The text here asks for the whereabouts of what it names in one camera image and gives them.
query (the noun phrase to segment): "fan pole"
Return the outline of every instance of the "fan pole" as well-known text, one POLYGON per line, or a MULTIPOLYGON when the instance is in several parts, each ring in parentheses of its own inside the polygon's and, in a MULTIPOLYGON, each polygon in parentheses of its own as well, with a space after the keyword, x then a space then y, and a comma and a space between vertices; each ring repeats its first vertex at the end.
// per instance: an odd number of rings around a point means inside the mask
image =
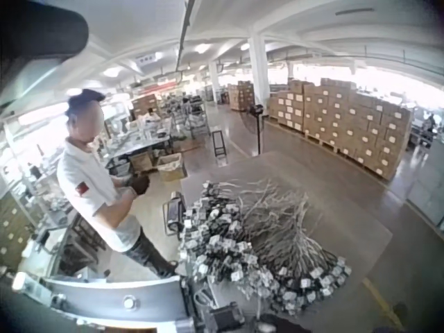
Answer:
POLYGON ((260 115, 256 115, 256 125, 257 125, 257 154, 261 155, 261 131, 260 131, 260 122, 259 122, 260 115))

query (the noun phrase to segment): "dark pants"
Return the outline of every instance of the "dark pants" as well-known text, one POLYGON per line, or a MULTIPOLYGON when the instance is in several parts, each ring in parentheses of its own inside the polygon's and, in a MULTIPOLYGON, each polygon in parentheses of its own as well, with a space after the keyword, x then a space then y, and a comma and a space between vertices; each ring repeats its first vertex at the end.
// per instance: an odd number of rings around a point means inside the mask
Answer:
POLYGON ((148 267, 160 278, 169 278, 170 276, 175 275, 175 267, 161 256, 153 243, 146 238, 142 228, 140 228, 140 236, 134 246, 122 254, 131 258, 138 264, 148 267))

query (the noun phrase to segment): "glove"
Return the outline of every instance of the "glove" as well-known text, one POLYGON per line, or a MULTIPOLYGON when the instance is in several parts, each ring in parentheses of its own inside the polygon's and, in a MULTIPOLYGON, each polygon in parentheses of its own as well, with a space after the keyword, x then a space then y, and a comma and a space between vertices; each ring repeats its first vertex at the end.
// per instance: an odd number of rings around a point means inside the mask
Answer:
POLYGON ((132 187, 138 196, 145 194, 146 190, 150 186, 150 178, 148 176, 140 176, 131 178, 129 186, 132 187))

